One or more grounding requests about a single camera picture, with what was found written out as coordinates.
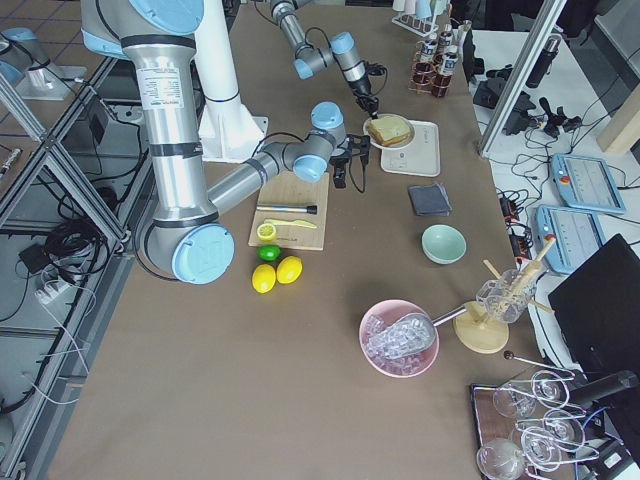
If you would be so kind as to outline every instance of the light green bowl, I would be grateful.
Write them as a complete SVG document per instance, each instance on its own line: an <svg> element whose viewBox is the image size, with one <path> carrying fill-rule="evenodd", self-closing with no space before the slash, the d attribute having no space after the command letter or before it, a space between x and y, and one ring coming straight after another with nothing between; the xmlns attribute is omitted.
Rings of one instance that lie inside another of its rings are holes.
<svg viewBox="0 0 640 480"><path fill-rule="evenodd" d="M422 251L430 260L448 265L464 256L467 251L467 242L453 227L432 225L422 234Z"/></svg>

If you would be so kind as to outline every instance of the pink bowl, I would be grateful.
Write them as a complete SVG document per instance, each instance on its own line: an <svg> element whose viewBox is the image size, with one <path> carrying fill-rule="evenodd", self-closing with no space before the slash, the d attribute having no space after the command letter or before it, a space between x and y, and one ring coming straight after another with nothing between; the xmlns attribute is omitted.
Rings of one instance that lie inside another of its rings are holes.
<svg viewBox="0 0 640 480"><path fill-rule="evenodd" d="M420 375L421 373L424 373L431 365L433 365L433 362L436 361L436 357L438 356L440 339L438 337L437 329L436 338L433 341L433 345L420 353L411 355L412 360L415 362L415 368L412 368L410 372L398 372L398 368L394 365L390 365L390 361L381 361L379 357L377 359L374 359L367 354L365 346L369 341L369 337L371 337L371 333L369 333L367 328L368 322L374 320L374 318L377 317L384 323L384 329L390 325L393 325L396 321L400 320L400 318L409 313L422 313L423 315L426 315L427 318L429 318L429 315L427 315L424 310L422 310L417 305L414 305L413 303L407 302L405 300L385 300L371 307L367 311L367 313L364 314L364 317L362 317L362 321L360 322L360 348L362 348L362 352L364 353L365 358L373 366L373 368L390 377L409 378Z"/></svg>

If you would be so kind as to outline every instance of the lime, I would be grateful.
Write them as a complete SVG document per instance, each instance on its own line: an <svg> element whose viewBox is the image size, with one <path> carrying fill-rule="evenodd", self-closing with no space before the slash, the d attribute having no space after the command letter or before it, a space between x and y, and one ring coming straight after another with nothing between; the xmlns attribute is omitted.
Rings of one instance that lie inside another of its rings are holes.
<svg viewBox="0 0 640 480"><path fill-rule="evenodd" d="M280 256L280 247L277 245L262 245L258 247L258 256L265 262L273 262Z"/></svg>

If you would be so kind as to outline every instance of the bowl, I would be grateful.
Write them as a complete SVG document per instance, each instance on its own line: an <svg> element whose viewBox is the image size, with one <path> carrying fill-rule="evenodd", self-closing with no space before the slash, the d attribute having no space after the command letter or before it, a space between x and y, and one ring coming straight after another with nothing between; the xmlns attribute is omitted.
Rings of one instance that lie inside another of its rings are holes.
<svg viewBox="0 0 640 480"><path fill-rule="evenodd" d="M382 118L382 117L398 117L401 120L403 120L404 122L406 122L407 125L409 125L409 131L411 132L409 134L409 136L407 138L405 138L403 141L396 143L395 145L389 145L388 147L384 147L382 145L380 145L379 143L377 143L375 141L375 139L373 138L373 136L371 136L371 134L369 133L369 125L371 124L371 118L367 118L364 121L364 124L362 125L362 131L364 132L365 135L369 135L371 137L371 145L373 145L376 148L379 148L380 150L399 150L401 148L406 147L407 145L409 145L413 139L416 136L416 130L415 128L413 128L413 124L407 120L406 118L400 116L400 115L396 115L395 113L379 113L378 114L378 118Z"/></svg>
<svg viewBox="0 0 640 480"><path fill-rule="evenodd" d="M365 358L373 368L385 375L388 375L389 377L410 378L420 375L433 365L433 362L436 361L436 357L438 356L440 339L438 337L437 329L434 329L435 339L429 348L422 352L414 353L409 357L405 357L412 363L412 368L410 370L403 372L397 367L397 362L386 361L380 357L372 357L367 353L366 346L369 342L369 338L375 334L376 330L378 330L374 329L372 331L371 322L380 322L381 325L379 329L384 330L409 313L421 313L429 318L429 315L427 315L424 310L413 303L405 300L385 300L371 307L367 313L364 314L362 321L360 322L359 336L362 353L364 353Z"/></svg>
<svg viewBox="0 0 640 480"><path fill-rule="evenodd" d="M449 225L432 225L422 234L422 251L431 261L448 265L464 256L467 242Z"/></svg>

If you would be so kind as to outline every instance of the lemon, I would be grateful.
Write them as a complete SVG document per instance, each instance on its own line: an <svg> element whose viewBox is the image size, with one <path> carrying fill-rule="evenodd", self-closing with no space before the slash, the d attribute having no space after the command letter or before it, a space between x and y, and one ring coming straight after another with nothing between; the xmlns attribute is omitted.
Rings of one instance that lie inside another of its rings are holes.
<svg viewBox="0 0 640 480"><path fill-rule="evenodd" d="M276 238L276 227L270 223L261 223L256 230L258 238L263 242L269 242Z"/></svg>
<svg viewBox="0 0 640 480"><path fill-rule="evenodd" d="M258 293L267 293L276 284L276 270L266 263L258 265L251 276L251 285Z"/></svg>
<svg viewBox="0 0 640 480"><path fill-rule="evenodd" d="M276 278L286 284L295 282L302 273L302 260L299 257L286 257L278 265Z"/></svg>

